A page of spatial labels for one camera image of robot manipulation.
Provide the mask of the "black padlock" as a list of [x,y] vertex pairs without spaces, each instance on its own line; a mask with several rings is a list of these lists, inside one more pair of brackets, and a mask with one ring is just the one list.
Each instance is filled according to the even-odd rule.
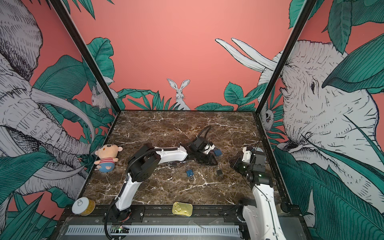
[[221,169],[220,167],[217,166],[217,167],[215,168],[215,170],[216,170],[217,176],[222,178],[222,177],[223,177],[223,171],[222,171],[222,169]]

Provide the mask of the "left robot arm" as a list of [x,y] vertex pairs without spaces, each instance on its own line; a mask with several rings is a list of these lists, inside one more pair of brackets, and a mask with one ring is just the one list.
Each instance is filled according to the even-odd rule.
[[177,147],[160,148],[145,144],[129,160],[125,171],[125,180],[119,194],[107,211],[108,220],[123,223],[131,218],[133,198],[142,182],[146,181],[158,165],[168,162],[194,160],[199,164],[216,166],[213,150],[215,145],[204,137],[196,137]]

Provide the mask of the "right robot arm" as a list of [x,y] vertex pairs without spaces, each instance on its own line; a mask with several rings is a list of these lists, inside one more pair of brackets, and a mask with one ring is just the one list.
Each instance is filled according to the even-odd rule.
[[273,180],[266,172],[266,154],[251,146],[231,161],[231,168],[250,185],[256,204],[244,204],[242,218],[252,240],[285,240],[275,204]]

